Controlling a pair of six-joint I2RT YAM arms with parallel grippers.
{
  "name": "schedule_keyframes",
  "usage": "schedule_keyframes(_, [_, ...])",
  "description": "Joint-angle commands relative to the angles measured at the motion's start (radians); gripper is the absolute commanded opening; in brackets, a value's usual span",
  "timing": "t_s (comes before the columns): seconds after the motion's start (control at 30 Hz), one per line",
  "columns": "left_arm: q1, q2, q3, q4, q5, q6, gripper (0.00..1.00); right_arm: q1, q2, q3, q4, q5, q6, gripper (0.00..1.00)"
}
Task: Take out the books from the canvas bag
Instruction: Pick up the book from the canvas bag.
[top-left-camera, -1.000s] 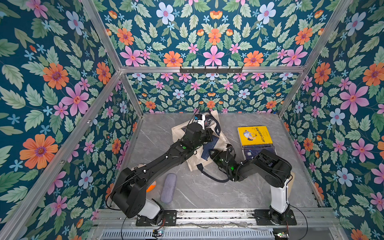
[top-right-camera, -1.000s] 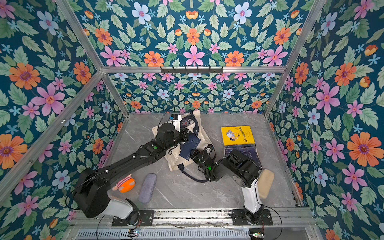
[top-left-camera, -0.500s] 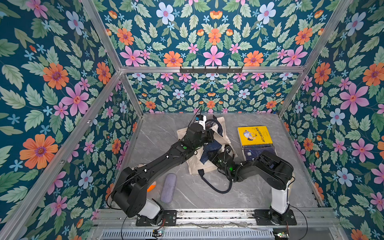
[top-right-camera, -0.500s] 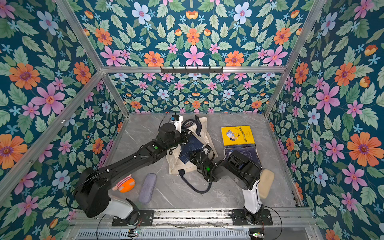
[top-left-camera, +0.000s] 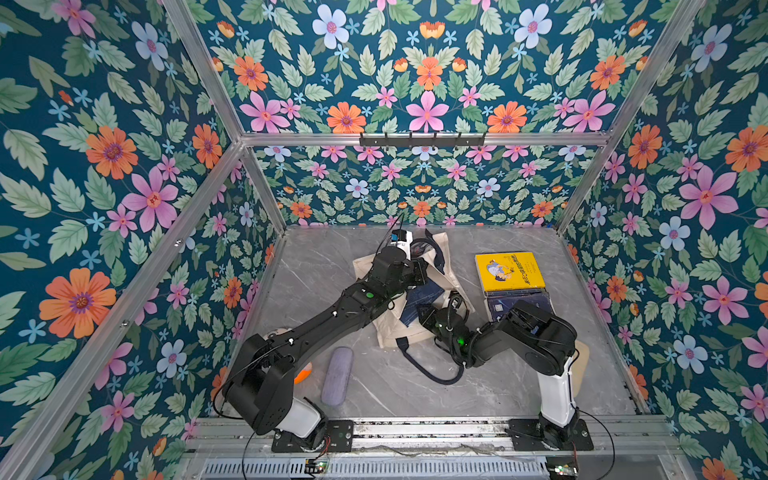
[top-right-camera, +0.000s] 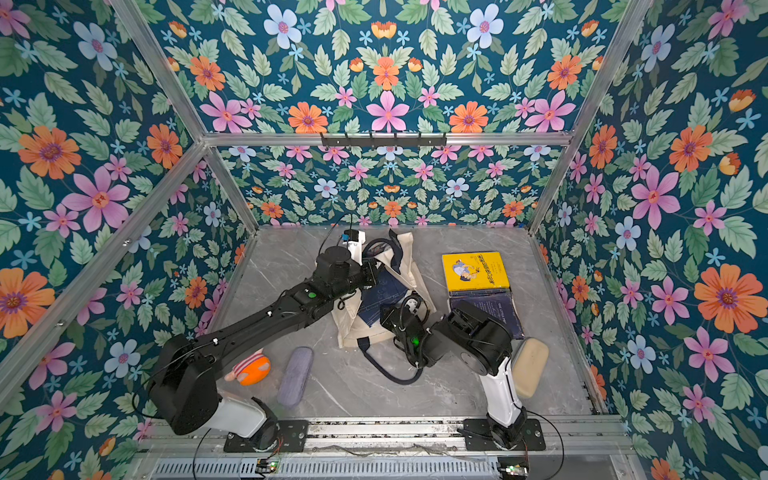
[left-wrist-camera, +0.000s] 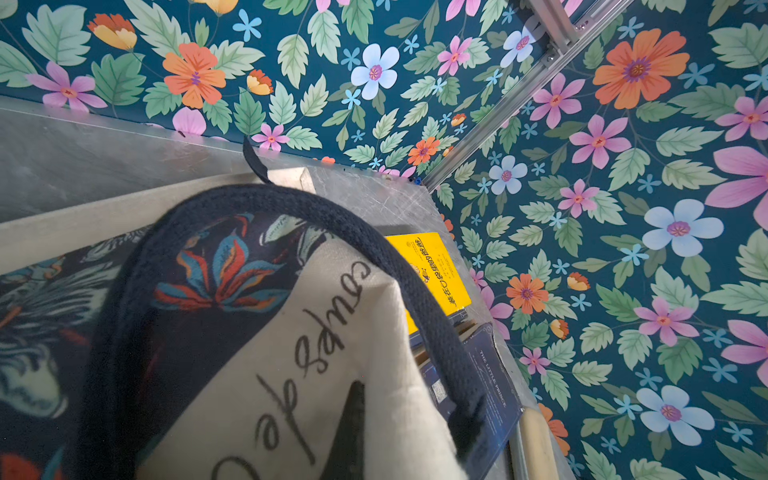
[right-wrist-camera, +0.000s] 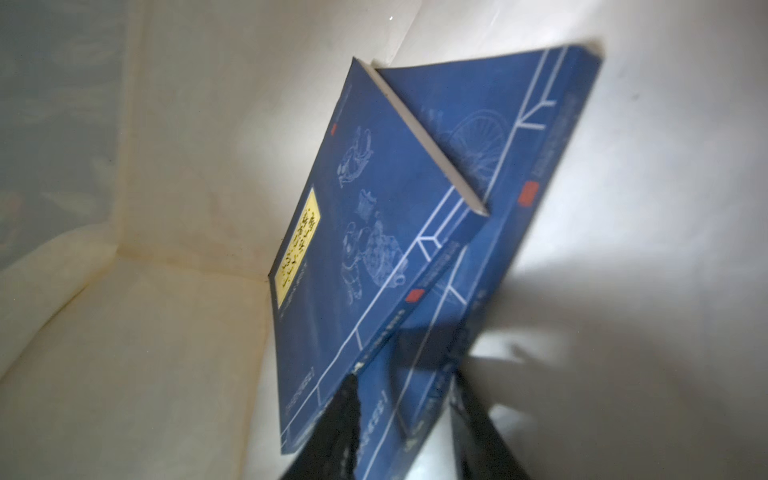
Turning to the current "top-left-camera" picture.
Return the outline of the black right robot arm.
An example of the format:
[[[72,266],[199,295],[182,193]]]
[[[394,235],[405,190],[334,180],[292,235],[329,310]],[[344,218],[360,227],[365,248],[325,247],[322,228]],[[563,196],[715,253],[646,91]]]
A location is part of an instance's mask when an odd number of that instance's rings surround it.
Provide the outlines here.
[[[571,443],[580,420],[572,368],[580,356],[574,327],[555,314],[529,302],[519,301],[500,320],[472,330],[468,314],[461,314],[462,297],[454,293],[446,307],[417,307],[420,325],[434,337],[436,346],[457,365],[451,379],[435,376],[408,353],[407,342],[398,341],[403,356],[435,383],[453,385],[467,369],[479,368],[495,356],[514,352],[538,378],[541,406],[534,433],[513,426],[508,433],[541,441],[552,449]]]

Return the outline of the yellow spine book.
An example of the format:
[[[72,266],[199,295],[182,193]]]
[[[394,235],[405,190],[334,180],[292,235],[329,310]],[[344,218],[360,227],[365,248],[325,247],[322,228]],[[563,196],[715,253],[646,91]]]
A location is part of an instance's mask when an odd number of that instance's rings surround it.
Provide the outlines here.
[[[546,281],[532,252],[478,254],[475,264],[484,293],[546,288]]]

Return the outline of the cream canvas tote bag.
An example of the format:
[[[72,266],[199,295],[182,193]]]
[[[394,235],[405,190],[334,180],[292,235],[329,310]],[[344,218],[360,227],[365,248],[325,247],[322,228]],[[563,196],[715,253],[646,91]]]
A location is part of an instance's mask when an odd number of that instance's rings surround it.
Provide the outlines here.
[[[359,329],[370,324],[374,326],[377,342],[381,348],[396,349],[403,356],[398,348],[398,341],[403,339],[407,342],[408,353],[412,356],[409,352],[411,346],[425,341],[434,342],[434,337],[420,325],[419,319],[408,327],[401,323],[400,316],[406,303],[407,293],[410,290],[396,297],[382,297],[372,292],[365,283],[365,276],[371,269],[374,256],[384,247],[389,246],[390,233],[386,235],[382,244],[373,254],[353,262],[358,278],[349,288],[349,293],[355,301],[350,316],[357,321]],[[432,305],[443,308],[447,305],[451,293],[459,293],[464,299],[465,306],[472,313],[474,307],[468,300],[450,265],[447,236],[445,234],[434,235],[426,231],[422,236],[413,234],[413,238],[411,260],[423,259],[427,263],[428,282],[432,280],[445,290],[444,294]]]

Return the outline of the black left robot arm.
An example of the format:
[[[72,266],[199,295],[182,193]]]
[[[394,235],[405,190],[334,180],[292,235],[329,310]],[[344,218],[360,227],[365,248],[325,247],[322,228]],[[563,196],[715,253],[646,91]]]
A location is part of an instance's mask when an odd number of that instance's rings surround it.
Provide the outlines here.
[[[407,291],[426,284],[427,268],[425,259],[410,259],[397,246],[383,248],[363,278],[325,310],[271,338],[249,337],[221,388],[223,399],[258,435],[282,430],[313,436],[323,413],[294,397],[296,374],[317,354],[378,319]]]

